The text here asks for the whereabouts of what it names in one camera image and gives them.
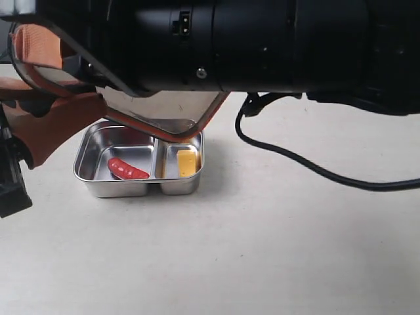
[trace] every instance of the stainless steel tray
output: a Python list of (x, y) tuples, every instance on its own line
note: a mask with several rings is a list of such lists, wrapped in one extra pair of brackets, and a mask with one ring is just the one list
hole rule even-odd
[[(164, 194), (187, 195), (200, 184), (204, 166), (203, 133), (185, 143), (167, 143), (134, 129), (102, 121), (90, 127), (83, 137), (74, 163), (75, 176), (96, 197), (145, 196), (151, 184), (158, 184)], [(177, 152), (189, 149), (196, 153), (197, 173), (179, 177)], [(150, 174), (145, 180), (117, 180), (108, 169), (110, 158), (121, 158)]]

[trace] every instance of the metal tray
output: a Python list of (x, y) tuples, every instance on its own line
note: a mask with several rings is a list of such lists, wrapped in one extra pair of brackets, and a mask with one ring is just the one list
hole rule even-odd
[[(168, 143), (132, 128), (102, 121), (85, 133), (74, 163), (74, 174), (92, 195), (100, 198), (145, 196), (151, 184), (160, 185), (167, 195), (191, 194), (200, 184), (203, 141), (203, 133), (200, 133), (184, 143)], [(197, 173), (180, 178), (177, 152), (184, 149), (196, 153)], [(150, 178), (118, 180), (108, 169), (110, 158), (121, 158), (149, 173)]]

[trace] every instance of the screw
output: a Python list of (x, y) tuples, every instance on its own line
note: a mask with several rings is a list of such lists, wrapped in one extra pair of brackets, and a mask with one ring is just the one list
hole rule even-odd
[(207, 77), (207, 71), (204, 68), (198, 68), (196, 74), (199, 79), (205, 79)]

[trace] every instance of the cheese slice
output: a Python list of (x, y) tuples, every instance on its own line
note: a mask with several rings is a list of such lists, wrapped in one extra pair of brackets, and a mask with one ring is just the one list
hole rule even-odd
[(178, 168), (179, 177), (190, 177), (197, 173), (196, 153), (191, 150), (179, 150)]

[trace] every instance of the metal plate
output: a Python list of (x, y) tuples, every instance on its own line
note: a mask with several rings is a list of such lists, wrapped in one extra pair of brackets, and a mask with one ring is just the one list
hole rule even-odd
[[(177, 152), (185, 149), (196, 153), (197, 173), (180, 178)], [(150, 178), (117, 180), (108, 169), (108, 160), (111, 158), (120, 158), (146, 171)], [(164, 194), (185, 195), (197, 189), (203, 166), (202, 133), (187, 142), (173, 144), (103, 121), (86, 132), (74, 163), (74, 173), (97, 197), (144, 196), (150, 184), (159, 184)]]

